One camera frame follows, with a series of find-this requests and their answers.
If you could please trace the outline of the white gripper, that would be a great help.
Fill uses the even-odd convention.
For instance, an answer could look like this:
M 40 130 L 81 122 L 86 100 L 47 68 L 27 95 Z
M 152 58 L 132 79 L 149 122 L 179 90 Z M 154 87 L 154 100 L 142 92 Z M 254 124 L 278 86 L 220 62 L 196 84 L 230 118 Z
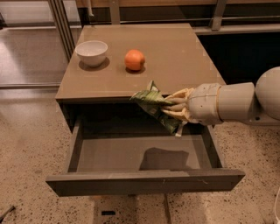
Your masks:
M 218 114 L 220 88 L 221 85 L 218 83 L 207 83 L 201 84 L 195 89 L 181 89 L 166 97 L 166 101 L 172 106 L 163 106 L 161 111 L 185 122 L 190 122 L 193 118 L 202 125 L 220 124 L 222 123 Z

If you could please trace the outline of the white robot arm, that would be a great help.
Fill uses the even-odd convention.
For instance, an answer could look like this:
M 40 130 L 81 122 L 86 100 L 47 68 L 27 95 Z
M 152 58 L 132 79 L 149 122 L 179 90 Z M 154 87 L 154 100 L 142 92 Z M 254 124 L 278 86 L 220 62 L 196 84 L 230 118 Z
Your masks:
M 201 84 L 166 97 L 171 106 L 162 111 L 189 123 L 216 125 L 241 122 L 247 125 L 280 123 L 280 67 L 260 76 L 256 83 Z

